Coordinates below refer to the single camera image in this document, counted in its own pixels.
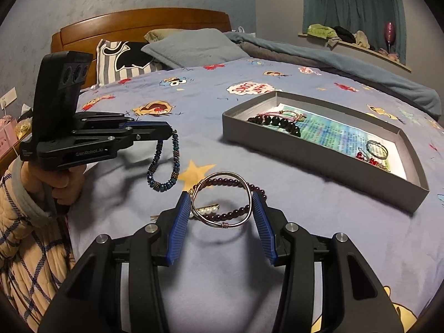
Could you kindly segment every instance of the electrical outlet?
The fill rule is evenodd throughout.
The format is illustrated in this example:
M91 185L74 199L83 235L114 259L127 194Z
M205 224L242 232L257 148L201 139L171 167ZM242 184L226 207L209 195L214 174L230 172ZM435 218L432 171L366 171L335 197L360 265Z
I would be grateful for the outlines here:
M4 110L5 107L8 106L11 102L13 102L15 99L17 99L17 92L16 88L13 87L5 95L0 97L0 106L2 110Z

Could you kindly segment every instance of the teal curtain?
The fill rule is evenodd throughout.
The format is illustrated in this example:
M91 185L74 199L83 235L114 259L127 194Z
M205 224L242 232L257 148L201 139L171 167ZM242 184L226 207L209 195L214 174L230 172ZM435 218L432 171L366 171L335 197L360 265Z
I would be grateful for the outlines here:
M398 53L405 64L406 28L402 0L304 0L302 30L311 24L341 26L351 33L362 30L376 50L387 49L384 27L396 26L396 40L390 52Z

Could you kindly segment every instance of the yellow star print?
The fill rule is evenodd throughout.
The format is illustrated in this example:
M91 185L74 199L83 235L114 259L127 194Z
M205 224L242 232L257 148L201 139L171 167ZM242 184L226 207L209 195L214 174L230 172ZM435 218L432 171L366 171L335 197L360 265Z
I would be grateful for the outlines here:
M194 185L199 183L203 178L205 178L205 173L214 168L216 165L205 165L197 167L194 161L190 160L188 169L183 173L179 174L178 180L184 181L185 184L183 189L185 191L190 190Z

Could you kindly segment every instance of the beige pillow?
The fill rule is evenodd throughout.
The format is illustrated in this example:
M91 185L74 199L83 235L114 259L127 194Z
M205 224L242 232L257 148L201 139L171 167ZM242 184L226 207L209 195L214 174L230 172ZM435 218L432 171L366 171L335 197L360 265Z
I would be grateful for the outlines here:
M156 29L148 31L144 36L145 40L148 42L155 42L165 39L166 37L183 31L183 29Z

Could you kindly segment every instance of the open cardboard box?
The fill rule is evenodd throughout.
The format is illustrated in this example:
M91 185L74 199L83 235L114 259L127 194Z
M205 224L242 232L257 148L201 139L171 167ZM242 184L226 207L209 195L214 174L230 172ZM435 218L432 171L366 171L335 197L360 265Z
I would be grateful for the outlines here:
M247 122L280 103L357 127L395 143L406 179L321 145ZM366 192L414 213L427 196L428 183L420 160L402 129L330 102L275 91L241 103L222 115L226 140L276 156Z

